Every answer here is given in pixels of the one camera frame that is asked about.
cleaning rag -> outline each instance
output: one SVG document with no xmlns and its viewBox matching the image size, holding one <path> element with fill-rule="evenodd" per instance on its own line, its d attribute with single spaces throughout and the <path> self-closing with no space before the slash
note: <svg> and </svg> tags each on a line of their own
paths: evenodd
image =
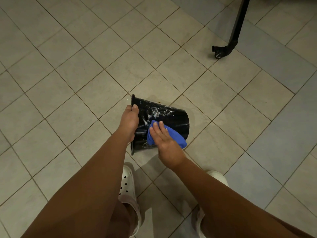
<svg viewBox="0 0 317 238">
<path fill-rule="evenodd" d="M 157 124 L 159 124 L 157 121 L 152 120 L 152 122 L 151 122 L 151 124 L 150 124 L 150 127 L 153 127 L 153 124 L 154 124 L 155 122 L 156 122 Z M 176 132 L 175 130 L 173 130 L 172 128 L 170 128 L 170 127 L 168 127 L 168 126 L 166 126 L 166 125 L 164 125 L 164 127 L 167 128 L 168 133 L 170 134 L 170 136 L 172 137 L 172 139 L 175 140 L 181 148 L 185 148 L 185 147 L 186 147 L 187 143 L 186 143 L 185 139 L 183 138 L 183 136 L 181 136 L 178 132 Z M 151 136 L 151 134 L 150 134 L 149 131 L 148 131 L 148 133 L 147 133 L 147 143 L 148 143 L 149 145 L 155 145 L 154 140 L 153 140 L 153 138 L 152 138 L 152 136 Z"/>
</svg>

white shoe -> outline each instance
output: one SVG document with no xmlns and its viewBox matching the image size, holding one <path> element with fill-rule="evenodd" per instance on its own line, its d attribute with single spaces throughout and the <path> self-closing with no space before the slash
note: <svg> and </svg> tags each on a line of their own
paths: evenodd
<svg viewBox="0 0 317 238">
<path fill-rule="evenodd" d="M 138 225 L 135 228 L 133 234 L 130 237 L 135 236 L 137 234 L 140 225 L 141 225 L 141 213 L 140 206 L 137 204 L 136 196 L 135 196 L 135 187 L 134 187 L 134 179 L 132 170 L 124 165 L 122 172 L 122 180 L 121 180 L 121 188 L 118 196 L 118 200 L 122 203 L 127 203 L 133 207 L 138 216 Z"/>
<path fill-rule="evenodd" d="M 220 181 L 222 184 L 229 186 L 226 178 L 221 173 L 211 170 L 211 171 L 208 171 L 207 174 L 214 177 L 216 180 Z M 205 217 L 205 213 L 202 210 L 202 208 L 199 207 L 199 211 L 197 213 L 197 220 L 196 220 L 196 231 L 198 233 L 199 238 L 206 238 L 203 232 L 201 231 L 201 222 L 203 221 L 204 217 Z"/>
</svg>

person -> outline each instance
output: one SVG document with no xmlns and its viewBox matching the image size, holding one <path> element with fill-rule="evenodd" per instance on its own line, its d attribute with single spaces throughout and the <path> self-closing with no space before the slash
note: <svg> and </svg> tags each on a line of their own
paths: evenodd
<svg viewBox="0 0 317 238">
<path fill-rule="evenodd" d="M 22 238 L 128 238 L 136 234 L 142 221 L 133 174 L 124 166 L 124 157 L 139 123 L 138 111 L 136 105 L 127 106 L 118 129 L 54 194 Z M 312 237 L 234 192 L 220 173 L 204 172 L 187 159 L 162 122 L 149 132 L 159 159 L 200 205 L 199 237 Z"/>
</svg>

black bucket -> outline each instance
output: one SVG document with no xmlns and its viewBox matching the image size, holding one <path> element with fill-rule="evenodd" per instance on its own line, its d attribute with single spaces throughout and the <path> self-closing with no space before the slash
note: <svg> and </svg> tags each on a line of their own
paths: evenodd
<svg viewBox="0 0 317 238">
<path fill-rule="evenodd" d="M 185 140 L 187 139 L 189 119 L 185 110 L 136 98 L 134 94 L 131 99 L 131 105 L 133 104 L 139 108 L 139 125 L 135 131 L 134 140 L 131 142 L 131 155 L 143 149 L 156 147 L 148 145 L 146 141 L 152 120 L 163 121 L 166 126 L 178 132 Z"/>
</svg>

black furniture leg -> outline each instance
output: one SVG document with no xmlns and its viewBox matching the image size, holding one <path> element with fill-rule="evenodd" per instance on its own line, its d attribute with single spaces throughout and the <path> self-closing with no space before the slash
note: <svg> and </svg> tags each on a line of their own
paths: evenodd
<svg viewBox="0 0 317 238">
<path fill-rule="evenodd" d="M 215 58 L 219 59 L 228 56 L 238 44 L 238 38 L 240 35 L 245 14 L 247 13 L 249 2 L 250 0 L 242 0 L 240 4 L 239 12 L 236 18 L 236 22 L 233 26 L 228 45 L 225 47 L 212 46 L 211 51 L 215 53 Z"/>
</svg>

